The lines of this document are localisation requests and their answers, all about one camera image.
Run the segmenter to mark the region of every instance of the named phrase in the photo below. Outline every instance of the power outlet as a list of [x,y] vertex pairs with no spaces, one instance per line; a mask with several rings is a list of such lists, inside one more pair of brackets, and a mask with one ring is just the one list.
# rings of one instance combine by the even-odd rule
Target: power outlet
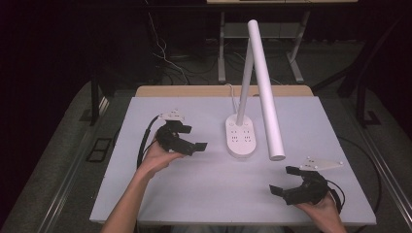
[[226,142],[229,152],[236,158],[248,158],[255,151],[257,140],[254,124],[247,116],[243,116],[243,124],[236,124],[237,115],[226,120]]

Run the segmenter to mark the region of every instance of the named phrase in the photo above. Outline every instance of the power strip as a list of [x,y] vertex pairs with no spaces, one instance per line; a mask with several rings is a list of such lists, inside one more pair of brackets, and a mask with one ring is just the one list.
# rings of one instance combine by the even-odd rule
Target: power strip
[[243,116],[243,124],[236,124],[237,115],[226,120],[226,141],[229,152],[236,158],[248,158],[257,147],[254,124],[247,116]]

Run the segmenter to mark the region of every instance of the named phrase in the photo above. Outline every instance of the white tabletop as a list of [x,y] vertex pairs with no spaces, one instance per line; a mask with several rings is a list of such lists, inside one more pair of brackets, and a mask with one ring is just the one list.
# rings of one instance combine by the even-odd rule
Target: white tabletop
[[[347,225],[375,224],[373,214],[317,97],[275,97],[287,158],[270,161],[260,102],[248,99],[257,149],[239,161],[229,155],[224,121],[234,112],[230,97],[137,97],[130,102],[115,150],[100,187],[90,220],[104,222],[119,201],[136,169],[137,152],[145,129],[156,115],[173,109],[185,115],[191,133],[181,138],[208,143],[173,161],[149,183],[138,216],[141,224],[311,224],[310,218],[270,193],[269,185],[300,186],[301,177],[288,175],[286,166],[299,166],[307,156],[342,161],[344,166],[320,172],[345,191],[341,218]],[[164,121],[158,120],[153,134]]]

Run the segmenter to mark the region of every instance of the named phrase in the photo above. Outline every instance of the forearm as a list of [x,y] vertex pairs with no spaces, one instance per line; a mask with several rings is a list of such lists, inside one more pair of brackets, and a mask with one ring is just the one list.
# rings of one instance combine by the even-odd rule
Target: forearm
[[151,176],[137,170],[101,232],[132,232]]

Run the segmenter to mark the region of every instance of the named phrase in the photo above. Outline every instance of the table leg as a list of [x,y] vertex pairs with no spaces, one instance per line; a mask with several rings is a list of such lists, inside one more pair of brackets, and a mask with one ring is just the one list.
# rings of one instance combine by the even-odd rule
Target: table leg
[[299,29],[297,30],[297,35],[294,41],[293,49],[292,51],[287,53],[288,61],[291,65],[292,72],[293,72],[294,78],[297,83],[304,82],[302,74],[300,73],[299,67],[297,66],[297,63],[296,63],[296,55],[297,55],[297,51],[299,50],[300,43],[302,42],[303,34],[306,29],[306,24],[309,19],[309,15],[310,15],[310,12],[304,13],[302,21],[299,25]]
[[226,83],[223,49],[224,49],[224,12],[221,13],[221,34],[220,34],[220,39],[219,39],[219,57],[218,57],[219,83]]

